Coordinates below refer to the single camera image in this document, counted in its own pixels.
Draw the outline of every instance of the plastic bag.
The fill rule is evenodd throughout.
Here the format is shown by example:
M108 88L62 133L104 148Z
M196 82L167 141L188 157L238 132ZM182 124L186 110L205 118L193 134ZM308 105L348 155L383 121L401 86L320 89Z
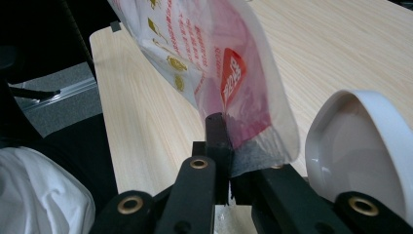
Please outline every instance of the plastic bag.
M243 0L109 0L142 53L203 119L223 112L232 176L287 164L297 126L271 48Z

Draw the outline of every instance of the red printed logo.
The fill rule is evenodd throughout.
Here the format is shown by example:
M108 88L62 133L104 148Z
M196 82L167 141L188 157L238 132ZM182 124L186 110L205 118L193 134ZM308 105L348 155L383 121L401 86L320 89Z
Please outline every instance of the red printed logo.
M235 51L226 48L224 52L224 62L222 69L221 97L224 106L234 98L245 78L246 66Z

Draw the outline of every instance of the white fabric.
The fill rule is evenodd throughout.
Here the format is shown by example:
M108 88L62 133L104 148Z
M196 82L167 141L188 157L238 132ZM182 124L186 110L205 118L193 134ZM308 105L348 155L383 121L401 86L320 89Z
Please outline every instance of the white fabric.
M29 148L0 149L0 233L87 233L94 200L73 175Z

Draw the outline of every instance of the wooden table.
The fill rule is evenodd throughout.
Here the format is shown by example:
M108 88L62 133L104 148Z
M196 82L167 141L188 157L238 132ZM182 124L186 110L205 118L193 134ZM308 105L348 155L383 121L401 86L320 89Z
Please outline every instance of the wooden table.
M293 164L306 175L304 143L324 102L342 89L380 92L413 127L413 12L386 0L248 2L262 22L301 139ZM173 184L197 111L146 60L125 29L91 36L97 83L119 192L152 195ZM218 208L215 231L251 233L249 209Z

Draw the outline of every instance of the white bowl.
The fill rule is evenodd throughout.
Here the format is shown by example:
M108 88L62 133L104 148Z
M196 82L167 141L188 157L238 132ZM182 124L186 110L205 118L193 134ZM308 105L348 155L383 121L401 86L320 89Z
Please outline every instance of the white bowl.
M321 197L334 202L340 193L361 192L413 226L413 134L381 94L334 94L313 122L305 150L310 185Z

